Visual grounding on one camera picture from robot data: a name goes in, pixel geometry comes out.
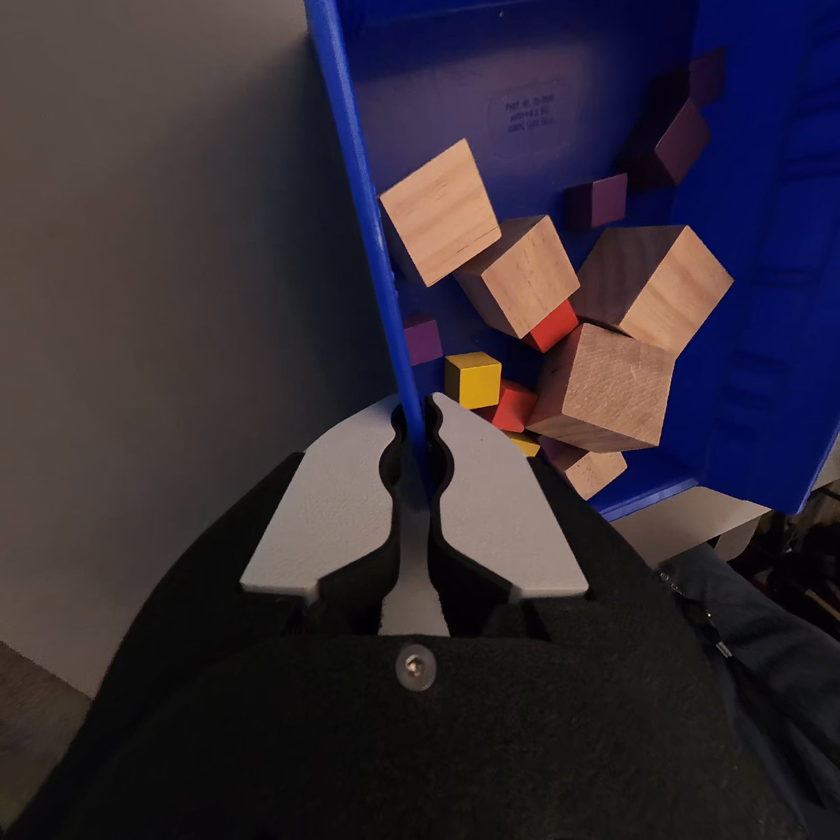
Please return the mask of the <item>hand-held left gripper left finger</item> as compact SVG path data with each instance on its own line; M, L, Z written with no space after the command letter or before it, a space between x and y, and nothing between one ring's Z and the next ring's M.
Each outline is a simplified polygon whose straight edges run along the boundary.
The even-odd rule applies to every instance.
M400 572L406 420L398 394L342 420L305 451L239 580L250 594L322 605L349 625L381 614Z

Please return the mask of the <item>pile of wooden cubes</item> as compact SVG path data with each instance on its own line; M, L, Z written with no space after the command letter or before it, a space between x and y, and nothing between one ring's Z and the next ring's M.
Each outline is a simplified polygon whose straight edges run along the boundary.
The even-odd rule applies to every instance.
M586 229L602 228L579 269L549 213L498 218L506 207L547 207L540 190L573 141L576 108L594 90L585 45L502 50L495 59L460 59L434 76L435 94L411 95L394 111L416 129L437 106L473 85L488 88L487 128L466 131L458 115L455 143L378 196L389 256L404 278L430 289L453 277L481 321L540 355L534 388L511 381L485 351L444 357L451 402L507 435L525 455L548 443L583 459L623 459L659 445L676 361L728 292L733 279L688 225L608 226L623 218L612 200L644 186L649 173L678 184L709 141L691 96L656 119L651 148L622 148L625 170L575 185L587 201Z

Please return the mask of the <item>blue plastic box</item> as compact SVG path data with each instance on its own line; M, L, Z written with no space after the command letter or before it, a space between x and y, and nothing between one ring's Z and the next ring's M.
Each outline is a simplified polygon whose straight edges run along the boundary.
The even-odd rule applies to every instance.
M499 220L549 214L574 266L596 231L563 230L563 194L617 169L655 80L726 51L701 111L710 142L678 186L631 194L624 225L685 224L733 284L675 366L661 444L591 504L615 520L692 487L799 512L838 435L838 2L306 2L407 433L424 402L402 320L444 351L483 350L532 385L539 356L489 328L455 279L406 280L378 195L467 140Z

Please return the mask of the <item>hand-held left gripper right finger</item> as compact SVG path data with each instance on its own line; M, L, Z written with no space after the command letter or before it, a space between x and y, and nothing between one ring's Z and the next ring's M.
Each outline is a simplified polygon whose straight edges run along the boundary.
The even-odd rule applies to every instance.
M427 566L448 627L589 590L528 456L441 392L426 399Z

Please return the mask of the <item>person's dark jacket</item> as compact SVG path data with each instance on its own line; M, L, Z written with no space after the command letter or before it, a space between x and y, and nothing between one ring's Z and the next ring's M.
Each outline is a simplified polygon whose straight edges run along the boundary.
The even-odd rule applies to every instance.
M703 543L663 562L689 608L731 726L808 838L838 838L839 652Z

